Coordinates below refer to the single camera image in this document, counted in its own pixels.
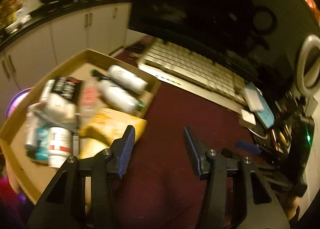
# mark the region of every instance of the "metal bolt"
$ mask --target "metal bolt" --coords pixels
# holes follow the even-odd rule
[[[249,157],[244,157],[242,160],[247,164],[251,163],[251,159]]]
[[[75,156],[71,156],[67,160],[68,160],[69,163],[74,163],[76,161],[76,157]]]
[[[102,151],[102,154],[103,155],[110,155],[111,154],[111,150],[110,149],[104,149],[103,151]]]
[[[215,156],[215,155],[217,155],[217,151],[210,149],[210,150],[208,150],[208,154],[211,156]]]

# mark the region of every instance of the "cardboard box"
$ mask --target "cardboard box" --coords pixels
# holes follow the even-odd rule
[[[11,164],[21,188],[34,204],[36,204],[57,170],[32,162],[32,160],[26,156],[24,143],[26,139],[25,120],[27,107],[38,102],[41,92],[49,79],[54,79],[58,76],[73,76],[77,79],[86,80],[89,78],[90,70],[92,68],[105,74],[106,70],[111,65],[118,65],[127,69],[148,82],[145,92],[138,97],[138,99],[145,103],[146,106],[141,111],[136,111],[134,114],[137,117],[143,118],[161,82],[158,81],[156,77],[143,72],[130,64],[93,50],[84,50],[54,68],[40,80],[18,105],[2,127],[0,131],[1,149],[6,160]],[[108,105],[101,100],[98,102],[98,106],[108,107]]]

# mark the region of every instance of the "maroon tablecloth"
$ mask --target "maroon tablecloth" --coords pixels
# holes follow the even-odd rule
[[[135,64],[127,52],[117,58]],[[238,139],[252,142],[249,131],[239,125],[236,113],[164,82],[145,119],[148,124],[133,148],[128,171],[113,185],[120,226],[194,228],[206,182],[192,173],[183,127],[191,126],[198,138],[218,152],[235,150]]]

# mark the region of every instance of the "monitor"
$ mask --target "monitor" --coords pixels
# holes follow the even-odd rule
[[[273,99],[292,85],[304,40],[320,36],[306,0],[133,0],[129,28],[208,57]]]

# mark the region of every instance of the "black countertop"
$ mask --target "black countertop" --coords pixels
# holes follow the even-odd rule
[[[18,31],[13,34],[4,36],[1,38],[0,41],[0,52],[3,51],[8,45],[10,45],[13,41],[17,38],[21,37],[23,34],[27,33],[28,31],[36,28],[37,26],[51,21],[57,17],[62,15],[99,6],[99,5],[107,5],[107,4],[117,4],[117,3],[130,3],[131,0],[90,0],[90,1],[81,1],[81,2],[73,2],[73,0],[64,2],[61,6],[42,6],[30,13],[31,20],[22,25]]]

